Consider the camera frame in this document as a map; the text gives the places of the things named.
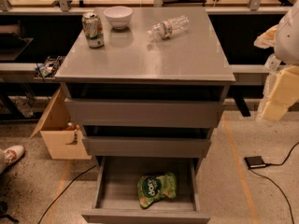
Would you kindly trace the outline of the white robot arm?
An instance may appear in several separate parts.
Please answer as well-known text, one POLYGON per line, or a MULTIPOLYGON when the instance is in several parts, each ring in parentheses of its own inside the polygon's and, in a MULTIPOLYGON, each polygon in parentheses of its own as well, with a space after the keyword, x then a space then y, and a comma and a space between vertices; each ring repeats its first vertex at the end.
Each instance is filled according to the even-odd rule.
POLYGON ((254 41, 258 48, 274 48, 264 64, 270 72, 258 108, 258 120, 279 121, 299 100, 299 1, 275 25, 254 41))

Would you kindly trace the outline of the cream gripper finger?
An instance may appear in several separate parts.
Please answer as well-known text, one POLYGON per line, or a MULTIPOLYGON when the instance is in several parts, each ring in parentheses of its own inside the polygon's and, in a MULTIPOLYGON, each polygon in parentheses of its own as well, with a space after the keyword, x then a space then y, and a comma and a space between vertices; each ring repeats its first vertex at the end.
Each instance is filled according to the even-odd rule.
POLYGON ((253 45, 261 49, 268 49, 270 47, 274 47, 276 43, 277 28, 278 27, 274 25, 271 28, 269 28, 267 31, 259 35, 255 39, 253 45))
POLYGON ((264 84, 263 99, 259 103, 260 122, 277 122, 289 108, 299 101, 299 66, 287 65, 271 72, 264 84))

